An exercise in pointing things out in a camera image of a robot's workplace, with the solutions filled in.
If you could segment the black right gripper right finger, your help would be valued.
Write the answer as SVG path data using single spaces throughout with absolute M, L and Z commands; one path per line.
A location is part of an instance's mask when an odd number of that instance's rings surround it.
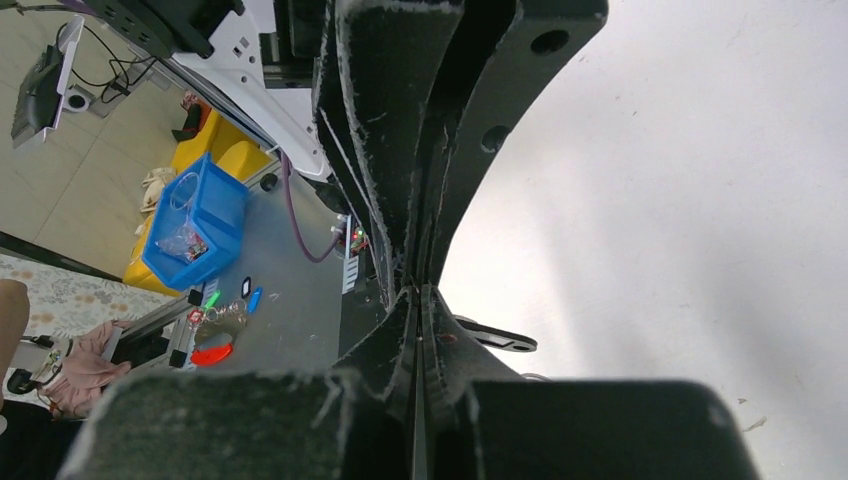
M 726 405 L 684 380 L 529 380 L 420 294 L 437 479 L 754 479 Z

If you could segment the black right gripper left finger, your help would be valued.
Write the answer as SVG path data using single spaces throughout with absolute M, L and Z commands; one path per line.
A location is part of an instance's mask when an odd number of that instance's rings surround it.
M 413 479 L 400 360 L 418 293 L 331 368 L 150 372 L 107 393 L 63 479 Z

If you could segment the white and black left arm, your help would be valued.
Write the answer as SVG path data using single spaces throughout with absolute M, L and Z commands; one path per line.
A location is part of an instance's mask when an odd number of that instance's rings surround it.
M 93 1 L 366 229 L 381 297 L 437 285 L 508 135 L 605 1 Z

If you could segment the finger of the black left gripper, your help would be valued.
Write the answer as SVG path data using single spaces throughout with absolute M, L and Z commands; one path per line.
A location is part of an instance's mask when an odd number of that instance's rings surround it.
M 461 1 L 330 1 L 313 99 L 326 158 L 369 240 L 382 303 L 402 288 L 428 103 Z
M 451 240 L 507 136 L 605 25 L 605 1 L 468 1 L 418 144 L 417 281 L 439 282 Z

